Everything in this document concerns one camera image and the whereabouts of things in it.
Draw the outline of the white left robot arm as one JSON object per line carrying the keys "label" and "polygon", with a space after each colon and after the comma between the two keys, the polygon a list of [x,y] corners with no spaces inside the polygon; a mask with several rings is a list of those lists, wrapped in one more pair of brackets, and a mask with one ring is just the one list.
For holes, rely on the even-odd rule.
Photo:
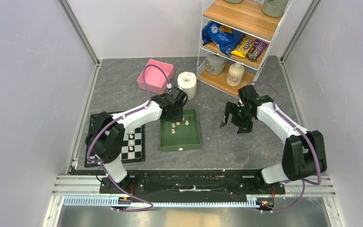
{"label": "white left robot arm", "polygon": [[98,114],[88,131],[85,144],[87,152],[97,156],[116,192],[124,193],[130,185],[126,178],[127,170],[121,161],[124,136],[137,127],[157,120],[180,122],[187,101],[187,93],[174,86],[169,92],[150,96],[145,103],[127,111]]}

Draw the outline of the green plastic tray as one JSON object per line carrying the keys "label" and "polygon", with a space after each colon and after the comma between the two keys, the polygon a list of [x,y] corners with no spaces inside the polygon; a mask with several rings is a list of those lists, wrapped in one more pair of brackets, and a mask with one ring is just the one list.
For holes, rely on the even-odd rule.
{"label": "green plastic tray", "polygon": [[198,150],[201,148],[196,109],[185,109],[183,121],[160,121],[160,150],[162,152]]}

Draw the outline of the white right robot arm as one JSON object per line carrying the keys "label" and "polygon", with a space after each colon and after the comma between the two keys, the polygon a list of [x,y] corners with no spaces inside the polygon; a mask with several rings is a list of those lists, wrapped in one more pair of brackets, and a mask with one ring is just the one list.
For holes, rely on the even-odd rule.
{"label": "white right robot arm", "polygon": [[253,121],[266,124],[284,144],[282,160],[259,171],[254,188],[267,193],[274,183],[302,180],[321,184],[321,174],[327,170],[324,137],[318,130],[310,131],[287,116],[268,95],[260,96],[252,84],[238,90],[239,101],[227,102],[220,126],[228,122],[238,127],[237,134],[250,133]]}

